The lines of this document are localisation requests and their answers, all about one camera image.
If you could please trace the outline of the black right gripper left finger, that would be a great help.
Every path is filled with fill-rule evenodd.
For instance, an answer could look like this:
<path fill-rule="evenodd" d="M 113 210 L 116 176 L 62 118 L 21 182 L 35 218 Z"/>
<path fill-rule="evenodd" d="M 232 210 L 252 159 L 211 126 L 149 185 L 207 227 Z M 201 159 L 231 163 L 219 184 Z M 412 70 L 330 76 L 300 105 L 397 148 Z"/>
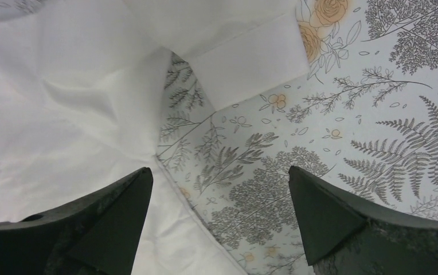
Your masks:
<path fill-rule="evenodd" d="M 144 167 L 18 222 L 0 222 L 0 274 L 130 274 L 153 187 Z"/>

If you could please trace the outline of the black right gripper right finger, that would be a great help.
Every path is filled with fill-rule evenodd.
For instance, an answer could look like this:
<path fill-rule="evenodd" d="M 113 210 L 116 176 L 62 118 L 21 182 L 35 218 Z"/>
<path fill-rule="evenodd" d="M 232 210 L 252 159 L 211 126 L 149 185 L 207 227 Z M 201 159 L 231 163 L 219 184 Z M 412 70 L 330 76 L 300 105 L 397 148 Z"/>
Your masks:
<path fill-rule="evenodd" d="M 299 167 L 289 176 L 315 274 L 438 274 L 438 221 L 383 207 Z"/>

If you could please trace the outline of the white shirt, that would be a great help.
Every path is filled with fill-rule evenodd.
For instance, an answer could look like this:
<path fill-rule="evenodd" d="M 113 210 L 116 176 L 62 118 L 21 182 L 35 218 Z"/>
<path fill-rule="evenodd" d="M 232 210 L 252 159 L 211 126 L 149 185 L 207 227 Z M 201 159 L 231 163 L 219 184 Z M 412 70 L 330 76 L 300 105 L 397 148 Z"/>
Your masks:
<path fill-rule="evenodd" d="M 244 274 L 158 163 L 172 54 L 223 109 L 308 71 L 296 1 L 47 1 L 0 22 L 0 222 L 142 167 L 154 186 L 133 274 Z"/>

